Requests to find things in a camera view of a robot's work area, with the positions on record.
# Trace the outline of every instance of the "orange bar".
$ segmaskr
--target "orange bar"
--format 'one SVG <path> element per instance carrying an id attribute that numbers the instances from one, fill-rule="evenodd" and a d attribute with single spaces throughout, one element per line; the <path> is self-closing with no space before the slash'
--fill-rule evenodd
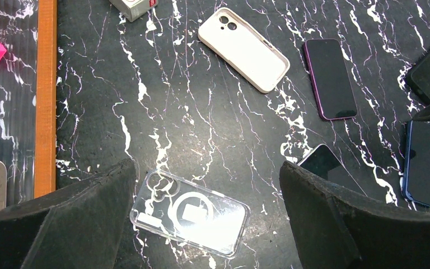
<path id="1" fill-rule="evenodd" d="M 34 198 L 55 191 L 57 0 L 39 1 Z"/>

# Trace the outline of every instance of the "small box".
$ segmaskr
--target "small box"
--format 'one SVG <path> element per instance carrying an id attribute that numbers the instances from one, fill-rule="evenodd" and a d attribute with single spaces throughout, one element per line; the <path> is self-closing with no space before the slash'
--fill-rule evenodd
<path id="1" fill-rule="evenodd" d="M 110 0 L 110 2 L 130 21 L 141 17 L 151 8 L 157 6 L 159 0 Z"/>

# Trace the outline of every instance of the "clear plastic tray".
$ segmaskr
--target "clear plastic tray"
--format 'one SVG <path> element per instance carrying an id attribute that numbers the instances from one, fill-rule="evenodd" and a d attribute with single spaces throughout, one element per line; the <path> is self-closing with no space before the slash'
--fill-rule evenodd
<path id="1" fill-rule="evenodd" d="M 153 170 L 146 175 L 129 218 L 142 229 L 232 258 L 249 215 L 244 203 Z"/>

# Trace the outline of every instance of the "phone screen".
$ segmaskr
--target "phone screen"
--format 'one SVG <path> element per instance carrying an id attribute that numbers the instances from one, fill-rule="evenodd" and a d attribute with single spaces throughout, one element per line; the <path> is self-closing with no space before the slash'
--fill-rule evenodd
<path id="1" fill-rule="evenodd" d="M 430 124 L 409 122 L 406 137 L 404 185 L 414 201 L 430 206 Z"/>
<path id="2" fill-rule="evenodd" d="M 326 145 L 322 144 L 316 147 L 298 165 L 327 181 L 344 186 L 360 194 L 365 194 Z"/>
<path id="3" fill-rule="evenodd" d="M 304 44 L 319 114 L 327 120 L 357 115 L 347 68 L 335 39 L 312 39 Z"/>

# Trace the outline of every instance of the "beige phone case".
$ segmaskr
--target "beige phone case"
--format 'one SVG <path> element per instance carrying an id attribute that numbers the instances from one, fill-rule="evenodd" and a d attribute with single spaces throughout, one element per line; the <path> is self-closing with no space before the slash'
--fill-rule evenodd
<path id="1" fill-rule="evenodd" d="M 272 91 L 289 69 L 289 60 L 280 51 L 226 7 L 200 26 L 198 36 L 263 93 Z"/>

